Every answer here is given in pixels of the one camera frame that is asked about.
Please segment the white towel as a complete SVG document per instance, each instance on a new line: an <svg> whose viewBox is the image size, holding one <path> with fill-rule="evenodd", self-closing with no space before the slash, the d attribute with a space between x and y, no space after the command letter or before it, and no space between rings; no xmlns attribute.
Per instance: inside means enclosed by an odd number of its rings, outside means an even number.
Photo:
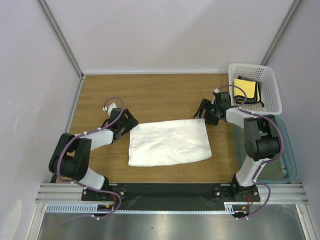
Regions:
<svg viewBox="0 0 320 240"><path fill-rule="evenodd" d="M130 131L130 167L173 166L211 157L204 119L141 123Z"/></svg>

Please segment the dark grey towel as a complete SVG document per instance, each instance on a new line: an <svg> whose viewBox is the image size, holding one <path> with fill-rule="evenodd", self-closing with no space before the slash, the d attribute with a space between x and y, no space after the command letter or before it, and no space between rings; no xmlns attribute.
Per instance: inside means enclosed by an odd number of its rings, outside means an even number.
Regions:
<svg viewBox="0 0 320 240"><path fill-rule="evenodd" d="M239 76L234 79L233 95L236 104L265 104L262 101L262 82Z"/></svg>

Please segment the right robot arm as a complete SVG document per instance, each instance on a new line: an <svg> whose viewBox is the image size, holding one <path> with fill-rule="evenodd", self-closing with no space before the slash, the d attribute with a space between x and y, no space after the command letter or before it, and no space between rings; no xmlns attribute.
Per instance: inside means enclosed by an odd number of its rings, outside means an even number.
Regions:
<svg viewBox="0 0 320 240"><path fill-rule="evenodd" d="M218 125L222 120L234 124L244 131L245 160L233 176L228 190L215 192L218 199L233 199L243 202L247 196L257 192L256 180L268 162L277 160L283 153L283 137L276 118L272 114L260 115L232 106L228 92L215 92L214 100L202 99L194 114L206 124Z"/></svg>

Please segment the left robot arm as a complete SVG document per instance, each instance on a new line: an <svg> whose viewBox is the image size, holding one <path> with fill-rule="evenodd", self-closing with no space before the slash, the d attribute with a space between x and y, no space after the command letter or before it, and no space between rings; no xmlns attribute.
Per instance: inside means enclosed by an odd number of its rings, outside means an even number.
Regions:
<svg viewBox="0 0 320 240"><path fill-rule="evenodd" d="M109 118L96 130L81 134L63 133L48 165L49 171L56 176L91 188L99 200L107 199L111 188L107 177L90 169L91 152L113 144L139 124L127 108L113 107L108 115Z"/></svg>

